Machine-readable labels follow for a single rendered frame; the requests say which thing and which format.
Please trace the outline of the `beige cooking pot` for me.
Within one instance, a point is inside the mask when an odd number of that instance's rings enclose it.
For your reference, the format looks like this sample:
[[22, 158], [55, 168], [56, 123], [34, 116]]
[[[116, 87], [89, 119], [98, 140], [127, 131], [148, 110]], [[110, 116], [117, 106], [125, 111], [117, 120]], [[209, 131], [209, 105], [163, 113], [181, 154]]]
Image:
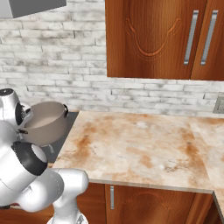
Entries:
[[67, 131], [68, 108], [57, 101], [45, 101], [31, 106], [33, 117], [19, 130], [26, 142], [39, 146], [52, 144]]

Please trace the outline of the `dark grey hob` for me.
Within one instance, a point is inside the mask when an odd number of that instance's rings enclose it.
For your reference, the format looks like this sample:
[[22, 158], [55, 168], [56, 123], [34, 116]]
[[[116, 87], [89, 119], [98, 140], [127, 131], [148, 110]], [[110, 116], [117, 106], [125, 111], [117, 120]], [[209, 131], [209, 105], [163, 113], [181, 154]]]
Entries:
[[53, 164], [56, 161], [58, 155], [60, 154], [62, 146], [63, 146], [64, 142], [66, 141], [71, 128], [74, 125], [74, 122], [75, 122], [78, 114], [79, 114], [78, 112], [69, 112], [68, 113], [67, 129], [66, 129], [64, 136], [62, 136], [60, 139], [58, 139], [57, 141], [55, 141], [51, 144], [41, 146], [41, 149], [44, 151], [49, 163]]

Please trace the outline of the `wooden base cupboard panel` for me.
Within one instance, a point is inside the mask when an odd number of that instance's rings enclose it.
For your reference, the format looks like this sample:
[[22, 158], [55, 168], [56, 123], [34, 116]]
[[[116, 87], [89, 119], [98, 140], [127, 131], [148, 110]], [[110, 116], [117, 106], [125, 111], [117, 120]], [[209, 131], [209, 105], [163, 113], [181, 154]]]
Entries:
[[[104, 184], [90, 183], [88, 189], [77, 197], [80, 211], [89, 224], [107, 224]], [[0, 224], [46, 224], [53, 216], [53, 207], [36, 213], [27, 213], [18, 205], [0, 209]]]

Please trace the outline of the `wooden base cupboard door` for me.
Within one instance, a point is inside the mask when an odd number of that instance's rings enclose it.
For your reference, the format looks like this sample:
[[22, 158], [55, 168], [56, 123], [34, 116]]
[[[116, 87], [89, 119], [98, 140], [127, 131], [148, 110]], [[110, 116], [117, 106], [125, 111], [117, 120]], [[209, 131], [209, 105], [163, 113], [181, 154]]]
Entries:
[[115, 208], [110, 209], [110, 185], [105, 185], [107, 224], [186, 224], [195, 194], [114, 185]]

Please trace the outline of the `grey extractor hood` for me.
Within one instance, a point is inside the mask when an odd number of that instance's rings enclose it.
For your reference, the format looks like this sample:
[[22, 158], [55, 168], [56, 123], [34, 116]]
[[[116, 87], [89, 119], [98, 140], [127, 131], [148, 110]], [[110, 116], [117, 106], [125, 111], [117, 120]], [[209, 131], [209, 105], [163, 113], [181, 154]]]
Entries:
[[67, 0], [0, 0], [0, 18], [19, 18], [66, 5]]

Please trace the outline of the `wide wooden wall cupboard door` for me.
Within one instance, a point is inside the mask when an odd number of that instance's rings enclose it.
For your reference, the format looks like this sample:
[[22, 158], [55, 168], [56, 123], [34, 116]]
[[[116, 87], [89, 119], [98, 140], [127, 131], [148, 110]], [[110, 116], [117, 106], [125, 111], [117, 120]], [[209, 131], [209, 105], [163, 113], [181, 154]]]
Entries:
[[[188, 80], [207, 0], [105, 0], [107, 76]], [[184, 65], [193, 11], [198, 20]]]

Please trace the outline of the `grey wall socket plate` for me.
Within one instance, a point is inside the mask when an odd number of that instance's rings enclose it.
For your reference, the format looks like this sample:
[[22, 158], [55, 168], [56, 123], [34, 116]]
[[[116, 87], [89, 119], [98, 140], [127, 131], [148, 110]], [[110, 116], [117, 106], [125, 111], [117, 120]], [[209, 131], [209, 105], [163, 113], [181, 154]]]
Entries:
[[216, 103], [213, 108], [215, 114], [224, 114], [224, 93], [217, 97]]

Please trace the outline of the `narrow wooden wall cupboard door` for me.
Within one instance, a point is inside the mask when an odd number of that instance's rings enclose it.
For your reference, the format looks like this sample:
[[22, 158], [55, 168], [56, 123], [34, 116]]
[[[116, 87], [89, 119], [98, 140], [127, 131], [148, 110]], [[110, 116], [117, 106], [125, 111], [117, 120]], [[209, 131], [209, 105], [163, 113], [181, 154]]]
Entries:
[[191, 79], [224, 81], [224, 0], [207, 0]]

